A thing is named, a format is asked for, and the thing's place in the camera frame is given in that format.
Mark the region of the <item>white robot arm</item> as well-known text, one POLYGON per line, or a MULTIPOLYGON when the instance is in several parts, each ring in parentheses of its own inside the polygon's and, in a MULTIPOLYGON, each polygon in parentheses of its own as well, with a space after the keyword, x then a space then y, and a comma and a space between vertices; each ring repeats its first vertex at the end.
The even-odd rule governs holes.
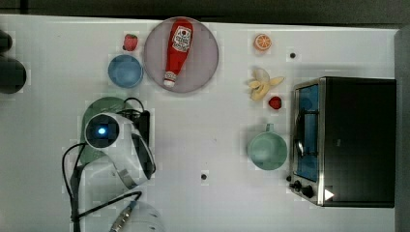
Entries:
POLYGON ((83 135, 85 145, 101 152, 102 157, 73 170, 73 232, 85 232, 85 219, 91 214, 132 197, 129 206, 111 223, 110 232, 118 232, 142 195, 136 188, 156 172, 153 154, 133 121, 117 113, 91 117, 83 135))

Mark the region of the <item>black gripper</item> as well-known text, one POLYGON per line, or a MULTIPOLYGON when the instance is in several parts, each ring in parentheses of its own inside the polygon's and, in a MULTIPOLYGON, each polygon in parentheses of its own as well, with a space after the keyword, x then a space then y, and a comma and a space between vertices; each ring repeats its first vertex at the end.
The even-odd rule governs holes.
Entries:
POLYGON ((136 109, 124 109, 119 111, 118 114, 131 120, 134 126, 139 130, 145 142, 147 144, 150 143, 151 114, 148 110, 140 112, 136 109))

